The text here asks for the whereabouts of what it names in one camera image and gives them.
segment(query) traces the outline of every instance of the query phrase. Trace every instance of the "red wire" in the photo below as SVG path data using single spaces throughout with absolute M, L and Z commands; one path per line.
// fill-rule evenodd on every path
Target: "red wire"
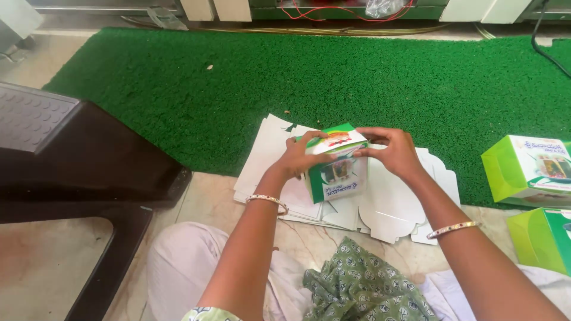
M 392 21 L 392 20 L 395 20 L 395 19 L 399 19 L 400 17 L 402 17 L 403 15 L 405 15 L 405 14 L 408 12 L 408 10 L 411 8 L 411 6 L 412 6 L 412 1 L 413 1 L 413 0 L 410 0 L 410 1 L 407 3 L 406 6 L 402 7 L 399 11 L 397 11 L 396 13 L 394 13 L 393 15 L 391 15 L 391 16 L 390 16 L 389 18 L 387 18 L 387 19 L 365 19 L 365 18 L 363 18 L 363 17 L 357 15 L 355 12 L 353 12 L 353 11 L 351 11 L 351 10 L 349 10 L 349 9 L 346 9 L 346 8 L 343 8 L 343 7 L 333 7 L 333 6 L 317 7 L 317 8 L 311 9 L 310 11 L 308 11 L 308 12 L 306 12 L 306 13 L 301 13 L 301 11 L 299 10 L 299 7 L 297 6 L 297 3 L 295 2 L 295 0 L 293 0 L 293 5 L 295 6 L 295 9 L 296 9 L 297 12 L 299 13 L 299 16 L 298 16 L 298 17 L 292 17 L 287 11 L 284 10 L 283 0 L 280 0 L 280 7 L 282 8 L 282 11 L 283 11 L 285 14 L 287 14 L 288 17 L 290 17 L 291 19 L 299 19 L 299 18 L 301 18 L 301 17 L 304 17 L 304 18 L 309 19 L 309 20 L 312 20 L 312 21 L 324 21 L 323 19 L 312 19 L 312 18 L 308 17 L 307 14 L 310 13 L 310 12 L 313 12 L 313 11 L 315 11 L 315 10 L 321 10 L 321 9 L 342 9 L 342 10 L 345 10 L 345 11 L 348 11 L 348 12 L 352 13 L 352 14 L 353 14 L 354 16 L 356 16 L 358 19 L 361 19 L 361 20 L 364 20 L 364 21 L 370 21 L 370 22 L 386 22 L 386 21 Z M 407 10 L 406 10 L 405 12 L 403 12 L 402 15 L 400 15 L 400 16 L 397 17 L 397 15 L 398 15 L 399 13 L 401 13 L 401 11 L 403 11 L 405 8 L 407 8 Z

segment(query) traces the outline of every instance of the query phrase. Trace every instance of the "stack of flat cardboard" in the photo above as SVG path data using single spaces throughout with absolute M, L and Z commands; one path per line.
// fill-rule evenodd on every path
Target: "stack of flat cardboard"
M 235 200 L 245 202 L 246 197 L 254 193 L 265 171 L 286 151 L 287 138 L 314 130 L 292 126 L 272 114 L 263 119 L 248 160 L 234 185 Z M 371 147 L 382 149 L 385 146 Z M 428 149 L 416 150 L 424 168 L 459 206 L 456 174 L 447 170 Z M 289 214 L 280 216 L 284 220 L 360 231 L 389 243 L 410 234 L 414 242 L 436 244 L 436 240 L 426 238 L 432 228 L 419 200 L 402 180 L 376 159 L 369 158 L 368 187 L 360 195 L 313 204 L 303 179 L 290 179 L 280 199 L 289 207 Z

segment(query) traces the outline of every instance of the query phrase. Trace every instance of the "dark plastic chair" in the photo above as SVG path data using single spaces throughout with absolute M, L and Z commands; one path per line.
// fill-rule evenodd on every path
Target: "dark plastic chair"
M 113 224 L 69 321 L 103 319 L 153 210 L 175 206 L 192 178 L 94 103 L 2 82 L 0 170 L 0 224 L 94 216 Z

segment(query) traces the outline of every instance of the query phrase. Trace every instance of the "hand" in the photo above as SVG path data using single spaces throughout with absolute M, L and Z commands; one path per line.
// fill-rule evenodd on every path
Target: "hand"
M 355 157 L 373 157 L 380 160 L 391 173 L 405 180 L 423 172 L 416 155 L 415 144 L 409 133 L 401 129 L 383 127 L 359 127 L 357 131 L 373 144 L 386 145 L 386 149 L 359 149 Z
M 272 165 L 285 173 L 286 179 L 297 177 L 301 179 L 301 174 L 308 168 L 320 164 L 334 161 L 337 156 L 329 154 L 306 155 L 305 147 L 307 143 L 315 137 L 327 138 L 329 135 L 319 130 L 306 132 L 299 141 L 296 138 L 288 138 L 285 141 L 287 149 L 282 157 Z

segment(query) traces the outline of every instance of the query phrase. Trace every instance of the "marble floor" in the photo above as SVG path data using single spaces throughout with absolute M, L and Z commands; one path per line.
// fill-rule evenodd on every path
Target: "marble floor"
M 417 38 L 450 39 L 446 33 Z M 453 39 L 479 39 L 466 31 Z M 37 35 L 37 48 L 24 52 L 18 63 L 0 60 L 0 81 L 40 88 L 87 40 L 71 35 Z M 192 182 L 176 207 L 154 213 L 144 240 L 132 261 L 105 320 L 153 320 L 147 305 L 147 250 L 165 227 L 176 222 L 209 224 L 230 233 L 244 206 L 232 199 L 236 178 L 194 173 Z M 484 232 L 516 261 L 505 217 L 518 211 L 463 206 Z M 387 244 L 358 232 L 278 221 L 275 246 L 306 268 L 320 269 L 343 237 L 349 236 L 398 268 L 414 282 L 429 272 L 449 268 L 438 246 L 413 243 L 404 238 Z M 0 225 L 0 321 L 62 320 L 89 277 L 112 233 L 104 219 L 70 219 Z

